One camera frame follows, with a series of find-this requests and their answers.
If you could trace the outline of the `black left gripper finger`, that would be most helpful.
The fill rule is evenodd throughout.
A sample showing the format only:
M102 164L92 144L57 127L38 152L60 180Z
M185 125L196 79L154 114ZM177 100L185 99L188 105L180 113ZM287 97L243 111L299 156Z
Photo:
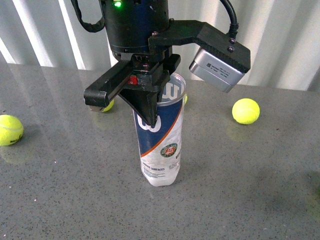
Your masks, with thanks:
M157 123L159 94L159 87L123 87L118 93L137 115L151 127L154 127Z

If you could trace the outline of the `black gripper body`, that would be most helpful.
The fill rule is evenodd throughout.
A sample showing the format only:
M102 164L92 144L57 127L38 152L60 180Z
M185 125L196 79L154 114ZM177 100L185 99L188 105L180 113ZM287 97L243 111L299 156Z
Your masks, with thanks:
M84 102L92 108L102 109L119 96L124 87L159 87L158 104L165 84L180 62L180 55L174 53L160 62L151 61L147 55L134 55L131 60L121 60L85 89Z

